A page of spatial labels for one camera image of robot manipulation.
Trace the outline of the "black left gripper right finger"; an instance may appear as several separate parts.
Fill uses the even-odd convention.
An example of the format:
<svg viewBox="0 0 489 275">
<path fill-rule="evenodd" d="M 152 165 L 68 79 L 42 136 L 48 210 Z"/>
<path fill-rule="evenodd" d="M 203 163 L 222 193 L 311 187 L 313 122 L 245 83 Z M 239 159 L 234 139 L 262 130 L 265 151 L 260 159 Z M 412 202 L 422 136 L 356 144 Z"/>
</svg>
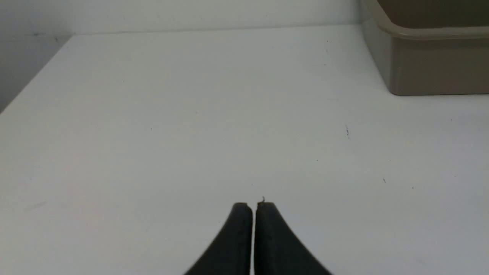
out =
<svg viewBox="0 0 489 275">
<path fill-rule="evenodd" d="M 256 275 L 330 275 L 287 225 L 273 202 L 259 202 L 254 238 Z"/>
</svg>

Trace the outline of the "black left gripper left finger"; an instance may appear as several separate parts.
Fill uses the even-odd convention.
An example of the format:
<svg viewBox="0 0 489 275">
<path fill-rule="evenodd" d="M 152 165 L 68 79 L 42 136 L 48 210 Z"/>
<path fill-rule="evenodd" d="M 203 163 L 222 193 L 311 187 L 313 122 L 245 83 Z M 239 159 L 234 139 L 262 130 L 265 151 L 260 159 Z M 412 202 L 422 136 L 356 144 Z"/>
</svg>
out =
<svg viewBox="0 0 489 275">
<path fill-rule="evenodd" d="M 252 225 L 252 209 L 236 202 L 217 236 L 186 274 L 249 275 Z"/>
</svg>

